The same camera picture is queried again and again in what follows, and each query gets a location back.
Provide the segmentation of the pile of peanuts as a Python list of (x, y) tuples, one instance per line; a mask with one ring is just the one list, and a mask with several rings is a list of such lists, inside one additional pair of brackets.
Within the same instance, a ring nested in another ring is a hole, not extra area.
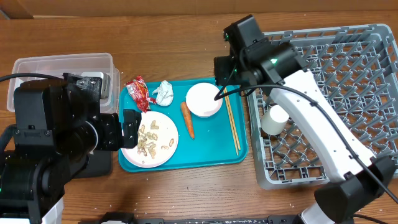
[(177, 137), (168, 122), (150, 120), (139, 127), (137, 154), (151, 162), (164, 160), (177, 148)]

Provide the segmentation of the red snack wrapper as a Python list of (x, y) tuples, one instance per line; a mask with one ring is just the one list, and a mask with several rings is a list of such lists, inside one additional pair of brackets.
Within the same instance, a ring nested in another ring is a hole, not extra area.
[(149, 89), (141, 76), (126, 83), (127, 91), (134, 100), (137, 108), (146, 113), (150, 110), (150, 104), (156, 104), (154, 98), (149, 96)]

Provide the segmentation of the white plate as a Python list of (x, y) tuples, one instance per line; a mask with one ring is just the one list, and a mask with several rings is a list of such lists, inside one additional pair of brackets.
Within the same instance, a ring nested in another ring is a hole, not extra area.
[(141, 113), (137, 146), (122, 148), (121, 153), (131, 164), (153, 168), (167, 162), (178, 146), (178, 131), (174, 122), (156, 111)]

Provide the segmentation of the white bowl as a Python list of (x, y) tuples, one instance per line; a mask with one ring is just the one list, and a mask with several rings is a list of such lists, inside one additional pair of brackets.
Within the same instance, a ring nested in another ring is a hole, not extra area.
[(186, 94), (188, 109), (196, 116), (207, 118), (217, 113), (223, 100), (214, 100), (220, 89), (211, 83), (197, 83)]

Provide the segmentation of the white tissue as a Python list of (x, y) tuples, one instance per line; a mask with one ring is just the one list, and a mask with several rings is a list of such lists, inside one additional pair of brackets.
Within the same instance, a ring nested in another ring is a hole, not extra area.
[(162, 81), (152, 94), (156, 95), (155, 102), (160, 106), (169, 106), (174, 99), (172, 85), (166, 80)]

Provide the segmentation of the orange carrot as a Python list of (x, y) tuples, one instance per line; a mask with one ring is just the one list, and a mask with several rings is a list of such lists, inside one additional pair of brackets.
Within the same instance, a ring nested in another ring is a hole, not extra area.
[(191, 116), (191, 111), (188, 109), (188, 106), (185, 101), (183, 101), (180, 105), (181, 107), (181, 112), (183, 114), (183, 118), (185, 121), (185, 125), (187, 127), (187, 131), (192, 139), (195, 138), (195, 133), (193, 129), (193, 123), (192, 123), (192, 116)]

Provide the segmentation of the white cup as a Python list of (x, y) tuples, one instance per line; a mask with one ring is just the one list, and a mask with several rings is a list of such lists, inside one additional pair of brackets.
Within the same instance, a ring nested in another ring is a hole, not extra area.
[(278, 135), (288, 120), (289, 114), (281, 106), (274, 105), (261, 118), (261, 128), (268, 135)]

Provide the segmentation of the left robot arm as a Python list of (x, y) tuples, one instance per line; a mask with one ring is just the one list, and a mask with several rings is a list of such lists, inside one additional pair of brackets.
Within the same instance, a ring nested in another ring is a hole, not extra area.
[(60, 223), (65, 185), (85, 169), (95, 150), (138, 142), (142, 116), (100, 111), (103, 81), (64, 73), (25, 73), (14, 91), (16, 123), (1, 134), (1, 222)]

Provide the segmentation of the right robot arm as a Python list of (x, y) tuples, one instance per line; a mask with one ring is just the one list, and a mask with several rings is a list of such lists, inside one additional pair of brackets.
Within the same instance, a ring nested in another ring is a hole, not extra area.
[(296, 223), (347, 223), (387, 192), (396, 166), (376, 157), (346, 127), (321, 94), (295, 47), (269, 41), (232, 44), (230, 55), (215, 57), (217, 85), (261, 88), (293, 119), (316, 151), (329, 184), (315, 191), (315, 203)]

